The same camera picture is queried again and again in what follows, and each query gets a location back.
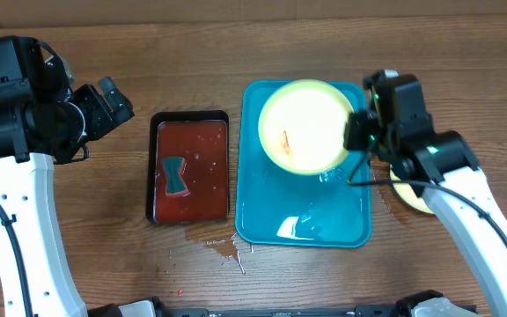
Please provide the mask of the yellow plate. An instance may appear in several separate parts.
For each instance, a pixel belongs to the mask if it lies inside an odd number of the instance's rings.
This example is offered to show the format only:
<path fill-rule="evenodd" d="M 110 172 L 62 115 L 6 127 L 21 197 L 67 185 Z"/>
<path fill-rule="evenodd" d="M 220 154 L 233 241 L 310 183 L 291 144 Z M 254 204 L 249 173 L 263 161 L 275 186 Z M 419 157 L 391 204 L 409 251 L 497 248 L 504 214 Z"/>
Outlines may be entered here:
<path fill-rule="evenodd" d="M 314 79 L 292 81 L 273 92 L 261 109 L 261 146 L 287 172 L 326 172 L 348 157 L 344 131 L 353 112 L 348 98 L 332 85 Z"/>
<path fill-rule="evenodd" d="M 427 214 L 433 214 L 433 212 L 426 205 L 425 201 L 415 194 L 410 185 L 406 183 L 396 183 L 393 184 L 393 189 L 398 197 L 412 209 Z"/>

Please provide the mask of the green orange sponge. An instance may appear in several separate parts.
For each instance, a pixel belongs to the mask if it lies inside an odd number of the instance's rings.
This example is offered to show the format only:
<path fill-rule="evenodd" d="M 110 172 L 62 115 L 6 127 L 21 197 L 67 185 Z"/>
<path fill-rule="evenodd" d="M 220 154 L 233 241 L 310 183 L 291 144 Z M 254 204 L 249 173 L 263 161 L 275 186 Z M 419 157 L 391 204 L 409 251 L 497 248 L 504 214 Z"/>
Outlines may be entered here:
<path fill-rule="evenodd" d="M 183 175 L 187 161 L 183 157 L 171 156 L 161 160 L 165 175 L 165 195 L 168 197 L 182 197 L 189 193 Z"/>

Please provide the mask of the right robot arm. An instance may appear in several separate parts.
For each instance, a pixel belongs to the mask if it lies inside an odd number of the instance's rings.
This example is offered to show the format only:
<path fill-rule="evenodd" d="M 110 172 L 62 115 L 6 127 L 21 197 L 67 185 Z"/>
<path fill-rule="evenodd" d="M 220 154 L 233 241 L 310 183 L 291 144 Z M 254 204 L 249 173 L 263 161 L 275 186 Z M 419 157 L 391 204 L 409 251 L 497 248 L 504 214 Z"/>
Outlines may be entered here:
<path fill-rule="evenodd" d="M 373 153 L 395 174 L 381 186 L 408 184 L 452 236 L 495 316 L 507 316 L 507 220 L 479 161 L 455 131 L 438 134 L 425 111 L 404 119 L 349 115 L 349 151 Z"/>

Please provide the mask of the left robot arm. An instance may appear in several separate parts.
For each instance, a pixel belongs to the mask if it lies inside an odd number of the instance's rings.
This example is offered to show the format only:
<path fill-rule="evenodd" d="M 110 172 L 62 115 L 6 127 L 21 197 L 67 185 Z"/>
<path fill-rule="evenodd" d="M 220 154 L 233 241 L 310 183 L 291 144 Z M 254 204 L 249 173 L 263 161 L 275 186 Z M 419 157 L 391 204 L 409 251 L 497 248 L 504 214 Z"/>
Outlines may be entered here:
<path fill-rule="evenodd" d="M 110 77 L 71 92 L 0 83 L 0 282 L 8 316 L 87 316 L 70 273 L 55 210 L 55 166 L 131 119 Z"/>

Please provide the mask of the black tray with red water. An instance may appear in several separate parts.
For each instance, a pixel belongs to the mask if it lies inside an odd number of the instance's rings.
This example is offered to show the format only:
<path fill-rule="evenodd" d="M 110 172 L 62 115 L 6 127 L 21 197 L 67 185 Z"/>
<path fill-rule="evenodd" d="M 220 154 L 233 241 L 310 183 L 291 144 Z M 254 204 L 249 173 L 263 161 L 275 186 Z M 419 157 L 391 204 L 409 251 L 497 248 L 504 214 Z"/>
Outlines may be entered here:
<path fill-rule="evenodd" d="M 189 193 L 165 195 L 161 160 L 183 157 Z M 154 225 L 222 221 L 230 210 L 229 117 L 222 110 L 160 112 L 151 118 L 146 217 Z"/>

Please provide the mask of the teal plastic tray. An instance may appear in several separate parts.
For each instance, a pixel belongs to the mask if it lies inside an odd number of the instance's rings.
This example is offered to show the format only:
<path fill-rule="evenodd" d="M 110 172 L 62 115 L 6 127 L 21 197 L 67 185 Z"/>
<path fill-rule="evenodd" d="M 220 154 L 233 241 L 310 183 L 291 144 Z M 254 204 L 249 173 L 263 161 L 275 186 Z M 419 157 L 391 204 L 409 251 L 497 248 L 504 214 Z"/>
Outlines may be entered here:
<path fill-rule="evenodd" d="M 244 91 L 239 137 L 235 225 L 255 244 L 306 247 L 362 246 L 371 236 L 370 168 L 352 152 L 315 175 L 289 173 L 262 149 L 258 121 L 283 80 L 257 80 Z"/>

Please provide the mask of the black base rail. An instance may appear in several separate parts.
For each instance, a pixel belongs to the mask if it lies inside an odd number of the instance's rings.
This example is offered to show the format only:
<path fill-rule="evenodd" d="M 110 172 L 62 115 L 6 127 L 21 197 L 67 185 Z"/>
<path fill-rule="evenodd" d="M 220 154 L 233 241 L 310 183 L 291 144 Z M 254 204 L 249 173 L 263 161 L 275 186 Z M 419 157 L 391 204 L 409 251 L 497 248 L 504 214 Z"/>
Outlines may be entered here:
<path fill-rule="evenodd" d="M 88 311 L 89 317 L 399 317 L 399 316 L 472 316 L 477 306 L 457 306 L 442 293 L 421 291 L 394 304 L 357 305 L 346 309 L 273 309 L 209 311 L 205 308 L 170 309 L 157 297 Z"/>

